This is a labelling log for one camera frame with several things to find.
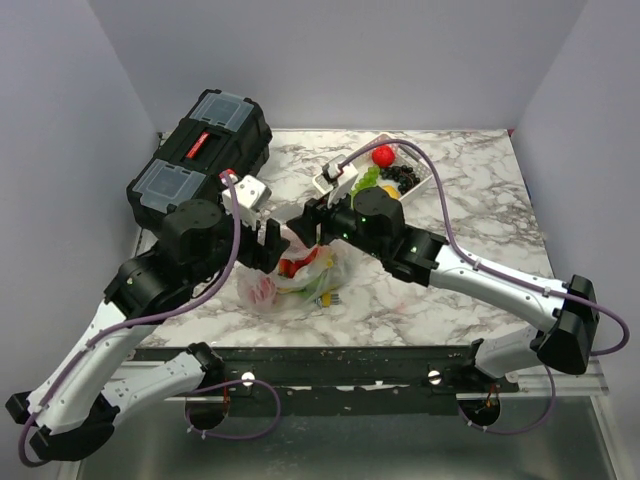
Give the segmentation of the clear plastic bag of fruits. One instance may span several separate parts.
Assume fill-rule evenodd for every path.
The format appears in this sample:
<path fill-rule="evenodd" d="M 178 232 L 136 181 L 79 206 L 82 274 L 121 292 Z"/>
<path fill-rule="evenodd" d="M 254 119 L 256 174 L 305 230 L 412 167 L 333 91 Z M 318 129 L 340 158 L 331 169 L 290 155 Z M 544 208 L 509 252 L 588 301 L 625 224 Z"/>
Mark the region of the clear plastic bag of fruits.
<path fill-rule="evenodd" d="M 320 295 L 339 295 L 338 289 L 354 275 L 357 254 L 350 246 L 334 242 L 307 248 L 288 228 L 283 237 L 290 245 L 272 272 L 246 267 L 237 270 L 240 303 L 251 311 L 276 314 L 318 306 L 315 300 Z"/>

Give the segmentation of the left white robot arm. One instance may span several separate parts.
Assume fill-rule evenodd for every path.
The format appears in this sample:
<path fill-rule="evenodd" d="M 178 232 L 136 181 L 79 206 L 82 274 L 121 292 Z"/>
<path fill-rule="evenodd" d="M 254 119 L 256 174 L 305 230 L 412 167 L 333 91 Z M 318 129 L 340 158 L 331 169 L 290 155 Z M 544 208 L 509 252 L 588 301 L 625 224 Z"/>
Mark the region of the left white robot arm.
<path fill-rule="evenodd" d="M 163 209 L 135 201 L 132 209 L 156 243 L 120 266 L 89 326 L 54 373 L 5 404 L 23 427 L 18 455 L 27 467 L 85 459 L 146 406 L 232 385 L 223 359 L 204 342 L 135 379 L 113 384 L 111 378 L 165 320 L 215 295 L 236 262 L 270 272 L 289 245 L 279 222 L 249 222 L 249 208 L 237 200 L 172 201 Z"/>

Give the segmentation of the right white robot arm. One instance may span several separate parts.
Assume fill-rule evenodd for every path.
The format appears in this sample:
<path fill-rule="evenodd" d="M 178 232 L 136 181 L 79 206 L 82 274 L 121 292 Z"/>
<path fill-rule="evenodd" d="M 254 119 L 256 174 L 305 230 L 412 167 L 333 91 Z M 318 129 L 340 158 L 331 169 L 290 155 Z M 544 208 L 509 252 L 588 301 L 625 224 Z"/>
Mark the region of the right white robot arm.
<path fill-rule="evenodd" d="M 286 225 L 308 247 L 345 241 L 397 280 L 461 293 L 526 321 L 514 333 L 473 342 L 459 370 L 471 391 L 537 365 L 570 375 L 587 370 L 599 315 L 591 306 L 593 284 L 584 277 L 537 278 L 456 251 L 445 237 L 407 224 L 401 202 L 380 187 L 336 203 L 311 199 Z"/>

